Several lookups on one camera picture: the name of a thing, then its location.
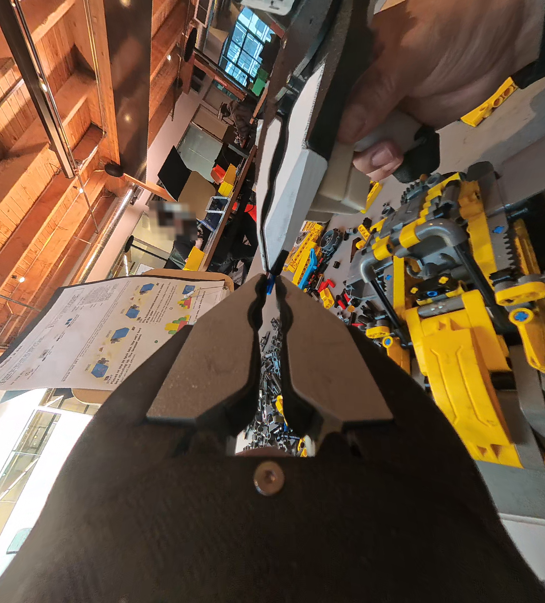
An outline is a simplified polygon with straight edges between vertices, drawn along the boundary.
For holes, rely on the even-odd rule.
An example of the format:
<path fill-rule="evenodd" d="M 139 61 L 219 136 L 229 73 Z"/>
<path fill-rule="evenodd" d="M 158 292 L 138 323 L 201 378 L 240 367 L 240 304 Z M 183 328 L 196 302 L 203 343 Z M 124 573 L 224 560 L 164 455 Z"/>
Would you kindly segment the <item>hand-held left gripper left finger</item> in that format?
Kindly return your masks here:
<path fill-rule="evenodd" d="M 147 418 L 220 436 L 238 435 L 258 405 L 263 305 L 260 274 L 199 317 Z"/>

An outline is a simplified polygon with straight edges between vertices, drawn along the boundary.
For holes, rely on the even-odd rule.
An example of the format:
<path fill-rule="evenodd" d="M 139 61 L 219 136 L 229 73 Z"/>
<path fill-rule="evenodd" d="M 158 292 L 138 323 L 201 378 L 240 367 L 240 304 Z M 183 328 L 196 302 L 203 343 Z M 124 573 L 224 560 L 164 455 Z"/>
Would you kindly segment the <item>short yellow holed beam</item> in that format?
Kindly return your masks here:
<path fill-rule="evenodd" d="M 380 182 L 370 182 L 370 187 L 369 187 L 369 192 L 367 195 L 367 200 L 365 203 L 365 208 L 362 209 L 360 212 L 362 214 L 366 214 L 369 209 L 371 208 L 371 206 L 373 205 L 375 199 L 377 198 L 377 196 L 379 195 L 379 193 L 381 192 L 383 188 L 383 184 Z"/>

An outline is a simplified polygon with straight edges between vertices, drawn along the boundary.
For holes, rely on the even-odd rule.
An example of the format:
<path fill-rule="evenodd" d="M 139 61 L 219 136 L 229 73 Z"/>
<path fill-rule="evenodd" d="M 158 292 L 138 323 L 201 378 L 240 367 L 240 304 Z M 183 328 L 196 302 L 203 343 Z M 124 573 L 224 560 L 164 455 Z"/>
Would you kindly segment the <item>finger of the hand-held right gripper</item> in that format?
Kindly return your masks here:
<path fill-rule="evenodd" d="M 306 135 L 321 87 L 325 63 L 307 79 L 289 115 L 280 166 L 269 185 L 271 204 L 263 217 L 262 253 L 267 273 L 280 273 L 328 167 L 328 159 L 307 147 Z"/>
<path fill-rule="evenodd" d="M 256 208 L 257 208 L 257 234 L 262 265 L 268 265 L 264 225 L 268 216 L 272 198 L 274 196 L 274 182 L 278 171 L 279 157 L 283 151 L 278 151 L 281 135 L 284 132 L 283 121 L 279 117 L 273 118 L 268 124 L 266 131 L 262 131 L 261 158 L 256 179 Z"/>

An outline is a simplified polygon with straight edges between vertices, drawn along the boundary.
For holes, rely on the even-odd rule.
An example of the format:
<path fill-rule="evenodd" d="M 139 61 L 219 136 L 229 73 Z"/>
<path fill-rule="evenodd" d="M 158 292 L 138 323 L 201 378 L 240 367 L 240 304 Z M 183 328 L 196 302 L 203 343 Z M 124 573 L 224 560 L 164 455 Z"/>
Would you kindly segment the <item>long yellow beam assembly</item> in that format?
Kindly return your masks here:
<path fill-rule="evenodd" d="M 296 242 L 285 261 L 283 268 L 285 272 L 296 273 L 302 257 L 309 255 L 309 250 L 312 247 L 311 244 L 314 244 L 314 246 L 318 245 L 324 225 L 325 222 L 316 221 L 306 221 L 303 223 Z"/>

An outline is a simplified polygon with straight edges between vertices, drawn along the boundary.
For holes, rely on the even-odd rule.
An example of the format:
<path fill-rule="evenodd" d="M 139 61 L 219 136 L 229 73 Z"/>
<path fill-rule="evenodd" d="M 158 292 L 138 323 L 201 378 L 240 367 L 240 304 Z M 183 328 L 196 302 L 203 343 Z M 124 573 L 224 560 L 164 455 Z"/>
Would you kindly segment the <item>printed instruction sheet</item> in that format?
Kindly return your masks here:
<path fill-rule="evenodd" d="M 0 357 L 0 391 L 112 391 L 233 290 L 225 275 L 183 270 L 60 288 Z"/>

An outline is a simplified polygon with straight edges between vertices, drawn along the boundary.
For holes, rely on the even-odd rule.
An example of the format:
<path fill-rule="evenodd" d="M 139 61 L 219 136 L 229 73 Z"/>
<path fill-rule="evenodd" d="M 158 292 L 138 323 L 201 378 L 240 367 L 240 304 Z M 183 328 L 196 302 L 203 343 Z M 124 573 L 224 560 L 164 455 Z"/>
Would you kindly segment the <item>blue brick separator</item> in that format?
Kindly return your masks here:
<path fill-rule="evenodd" d="M 310 281 L 311 276 L 317 270 L 319 266 L 319 259 L 316 252 L 316 246 L 313 246 L 306 256 L 306 262 L 304 264 L 303 269 L 300 272 L 300 279 L 298 282 L 298 287 L 300 290 L 306 290 L 308 288 L 308 282 Z"/>

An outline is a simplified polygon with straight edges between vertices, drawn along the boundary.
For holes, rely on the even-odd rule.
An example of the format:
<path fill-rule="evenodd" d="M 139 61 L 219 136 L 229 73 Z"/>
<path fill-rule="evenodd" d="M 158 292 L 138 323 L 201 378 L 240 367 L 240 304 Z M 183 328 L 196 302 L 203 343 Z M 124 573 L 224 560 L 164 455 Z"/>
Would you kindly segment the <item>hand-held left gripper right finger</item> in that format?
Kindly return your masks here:
<path fill-rule="evenodd" d="M 394 416 L 351 332 L 283 277 L 276 280 L 284 417 L 296 435 L 324 438 Z"/>

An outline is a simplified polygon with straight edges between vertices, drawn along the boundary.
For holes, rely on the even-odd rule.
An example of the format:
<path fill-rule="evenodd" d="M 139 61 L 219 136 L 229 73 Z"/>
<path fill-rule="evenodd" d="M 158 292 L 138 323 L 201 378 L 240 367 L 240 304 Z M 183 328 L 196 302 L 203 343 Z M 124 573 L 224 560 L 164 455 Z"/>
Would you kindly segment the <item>yellow grey brick vehicle model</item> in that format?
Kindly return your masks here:
<path fill-rule="evenodd" d="M 490 162 L 409 185 L 354 231 L 355 327 L 418 379 L 476 461 L 545 470 L 545 185 Z"/>

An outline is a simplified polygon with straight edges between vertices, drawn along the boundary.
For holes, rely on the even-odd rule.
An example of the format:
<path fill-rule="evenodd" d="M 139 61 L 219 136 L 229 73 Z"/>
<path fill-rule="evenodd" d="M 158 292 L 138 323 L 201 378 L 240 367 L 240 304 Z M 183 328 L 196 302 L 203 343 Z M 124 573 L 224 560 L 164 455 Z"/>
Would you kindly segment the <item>pile of dark grey bricks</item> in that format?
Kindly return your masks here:
<path fill-rule="evenodd" d="M 304 443 L 289 427 L 281 393 L 280 321 L 273 318 L 261 337 L 261 370 L 257 411 L 245 430 L 247 448 L 272 447 L 290 456 L 305 452 Z"/>

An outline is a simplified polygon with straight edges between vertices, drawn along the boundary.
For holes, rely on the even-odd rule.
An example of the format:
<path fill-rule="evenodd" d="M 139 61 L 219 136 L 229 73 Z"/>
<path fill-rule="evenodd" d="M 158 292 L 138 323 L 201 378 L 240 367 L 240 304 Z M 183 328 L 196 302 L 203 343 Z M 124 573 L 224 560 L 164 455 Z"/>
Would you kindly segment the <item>person's right hand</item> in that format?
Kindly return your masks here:
<path fill-rule="evenodd" d="M 355 144 L 395 109 L 438 130 L 540 55 L 545 1 L 394 1 L 375 13 L 373 60 L 337 137 Z"/>

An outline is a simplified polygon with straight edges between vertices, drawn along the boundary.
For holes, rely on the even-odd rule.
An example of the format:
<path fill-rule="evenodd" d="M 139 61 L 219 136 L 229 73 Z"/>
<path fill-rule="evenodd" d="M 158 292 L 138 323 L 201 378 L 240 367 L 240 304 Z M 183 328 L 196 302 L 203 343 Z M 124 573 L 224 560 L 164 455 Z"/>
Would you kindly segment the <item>pile of mixed small bricks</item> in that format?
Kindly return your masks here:
<path fill-rule="evenodd" d="M 339 229 L 345 233 L 337 251 L 329 258 L 321 257 L 321 249 L 316 245 L 319 266 L 308 282 L 305 294 L 320 303 L 326 310 L 334 311 L 347 325 L 366 332 L 380 328 L 382 333 L 391 332 L 391 322 L 375 287 L 365 282 L 359 272 L 360 260 L 367 250 L 367 242 L 375 229 L 369 218 L 357 227 Z M 332 230 L 325 222 L 322 235 Z M 296 273 L 283 271 L 294 285 L 298 286 L 300 272 L 306 262 L 306 255 Z"/>

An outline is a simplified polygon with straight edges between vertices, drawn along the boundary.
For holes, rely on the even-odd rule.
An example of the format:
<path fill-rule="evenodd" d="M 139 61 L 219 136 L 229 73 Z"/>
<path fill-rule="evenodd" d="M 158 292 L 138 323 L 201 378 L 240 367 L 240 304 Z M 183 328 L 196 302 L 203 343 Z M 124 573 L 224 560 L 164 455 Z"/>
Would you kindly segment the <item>dark grey toothed hub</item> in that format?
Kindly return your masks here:
<path fill-rule="evenodd" d="M 344 240 L 345 233 L 338 229 L 326 231 L 319 242 L 321 257 L 329 258 L 337 251 Z"/>

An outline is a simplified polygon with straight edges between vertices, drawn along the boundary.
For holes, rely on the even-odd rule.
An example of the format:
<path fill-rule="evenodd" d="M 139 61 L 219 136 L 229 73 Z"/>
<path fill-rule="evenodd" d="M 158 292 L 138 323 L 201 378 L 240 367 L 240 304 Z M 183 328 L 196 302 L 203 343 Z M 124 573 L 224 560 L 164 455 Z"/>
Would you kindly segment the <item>clear plastic box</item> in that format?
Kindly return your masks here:
<path fill-rule="evenodd" d="M 212 229 L 216 228 L 220 222 L 229 201 L 230 197 L 223 197 L 222 195 L 215 195 L 210 198 L 204 221 L 213 224 Z"/>

